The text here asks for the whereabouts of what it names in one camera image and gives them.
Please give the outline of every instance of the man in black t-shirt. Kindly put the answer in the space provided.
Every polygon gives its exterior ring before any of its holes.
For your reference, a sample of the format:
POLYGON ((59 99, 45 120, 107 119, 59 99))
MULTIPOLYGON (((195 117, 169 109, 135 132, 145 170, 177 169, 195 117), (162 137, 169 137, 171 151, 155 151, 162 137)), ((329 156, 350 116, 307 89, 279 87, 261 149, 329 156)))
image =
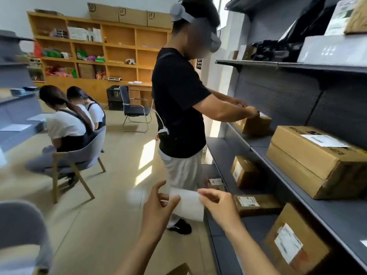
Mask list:
MULTIPOLYGON (((220 20, 211 0, 183 0, 182 6, 195 19, 206 18, 216 33, 220 20)), ((198 40, 202 34, 198 26, 184 19, 173 23, 172 38, 158 53, 152 76, 152 96, 162 119, 157 117, 158 152, 168 170, 167 184, 188 190, 196 190, 202 179, 201 156, 206 144, 202 115, 222 122, 259 116, 256 108, 207 89, 200 81, 189 62, 209 53, 209 46, 198 40)), ((168 229, 191 233, 190 225, 174 214, 168 229)))

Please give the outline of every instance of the hand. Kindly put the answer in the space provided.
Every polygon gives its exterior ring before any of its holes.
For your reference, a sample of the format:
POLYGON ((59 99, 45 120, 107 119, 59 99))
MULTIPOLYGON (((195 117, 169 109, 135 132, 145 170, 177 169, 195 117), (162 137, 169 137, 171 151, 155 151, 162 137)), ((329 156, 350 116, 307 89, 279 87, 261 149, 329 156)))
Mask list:
POLYGON ((152 241, 159 241, 167 227, 172 211, 180 202, 179 195, 174 196, 169 202, 169 195, 158 193, 159 188, 166 184, 166 180, 153 185, 149 198, 143 207, 143 221, 140 237, 149 237, 152 241))
POLYGON ((234 100, 235 100, 235 105, 239 105, 239 106, 242 106, 242 107, 247 107, 248 106, 247 103, 243 100, 240 100, 240 99, 237 99, 237 98, 235 98, 234 100))
POLYGON ((260 112, 255 107, 247 106, 246 110, 250 114, 250 116, 248 116, 247 118, 251 119, 251 118, 260 117, 260 112))
POLYGON ((210 211, 225 233, 243 227, 232 195, 216 189, 199 189, 200 202, 210 211))

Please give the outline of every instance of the wooden chair leg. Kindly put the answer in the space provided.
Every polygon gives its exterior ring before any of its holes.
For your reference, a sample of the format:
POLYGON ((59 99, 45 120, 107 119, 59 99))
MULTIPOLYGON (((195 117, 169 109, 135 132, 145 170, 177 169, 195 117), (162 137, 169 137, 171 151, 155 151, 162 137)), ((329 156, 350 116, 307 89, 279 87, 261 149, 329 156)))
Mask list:
POLYGON ((99 162, 99 164, 101 165, 102 171, 105 173, 105 172, 106 172, 106 169, 105 169, 105 167, 103 166, 102 160, 101 160, 99 157, 98 157, 98 162, 99 162))
POLYGON ((86 189, 86 191, 88 192, 88 194, 91 196, 91 199, 94 199, 95 197, 94 197, 92 191, 89 189, 88 185, 85 183, 84 179, 80 175, 80 171, 78 170, 78 168, 75 166, 74 163, 71 164, 71 168, 74 170, 75 174, 80 179, 81 184, 84 186, 84 188, 86 189))
POLYGON ((52 196, 54 203, 58 202, 58 188, 57 188, 58 178, 59 178, 59 172, 57 169, 57 159, 54 159, 52 163, 52 196))

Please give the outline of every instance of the person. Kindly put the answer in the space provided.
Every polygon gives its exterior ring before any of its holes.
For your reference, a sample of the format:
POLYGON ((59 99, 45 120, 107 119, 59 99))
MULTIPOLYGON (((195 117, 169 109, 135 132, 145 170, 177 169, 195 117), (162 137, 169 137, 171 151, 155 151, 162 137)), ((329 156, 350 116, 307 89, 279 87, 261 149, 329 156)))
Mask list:
MULTIPOLYGON (((220 20, 211 0, 183 0, 181 5, 192 17, 207 19, 211 32, 216 33, 220 20)), ((173 22, 171 40, 159 51, 152 75, 158 153, 168 170, 168 183, 188 190, 196 190, 201 179, 201 156, 206 144, 203 114, 222 122, 259 116, 256 108, 210 90, 200 81, 189 60, 204 57, 210 47, 193 40, 200 35, 192 36, 195 27, 185 19, 173 22)), ((190 225, 175 215, 167 228, 179 234, 191 233, 190 225)))
MULTIPOLYGON (((143 207, 143 220, 138 240, 128 253, 116 275, 143 275, 149 260, 161 239, 172 211, 180 201, 159 193, 166 181, 156 183, 143 207)), ((260 246, 243 226, 230 193, 215 189, 199 189, 200 202, 210 211, 241 259, 246 275, 280 275, 260 246)))
POLYGON ((81 104, 87 108, 94 123, 94 130, 101 129, 106 125, 106 115, 102 107, 81 88, 76 86, 68 88, 67 98, 71 103, 75 105, 81 104))
MULTIPOLYGON (((68 101, 66 95, 55 86, 41 87, 39 97, 56 111, 46 120, 52 145, 45 147, 40 156, 28 161, 25 168, 31 172, 52 176, 49 171, 53 164, 52 154, 84 148, 94 138, 94 124, 84 106, 68 101)), ((61 158, 58 165, 69 166, 69 163, 61 158)), ((71 186, 79 180, 75 173, 68 174, 68 177, 71 186)))

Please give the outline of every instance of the black t-shirt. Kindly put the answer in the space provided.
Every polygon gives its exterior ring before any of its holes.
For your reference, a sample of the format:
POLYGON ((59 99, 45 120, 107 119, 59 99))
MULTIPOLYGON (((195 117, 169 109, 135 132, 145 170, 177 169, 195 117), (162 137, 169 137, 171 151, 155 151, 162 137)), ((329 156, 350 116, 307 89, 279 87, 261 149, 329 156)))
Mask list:
MULTIPOLYGON (((203 115, 192 106, 211 93, 190 62, 174 48, 162 48, 152 76, 156 111, 170 132, 159 148, 175 158, 188 158, 206 144, 203 115)), ((163 126, 158 120, 158 130, 163 126)))

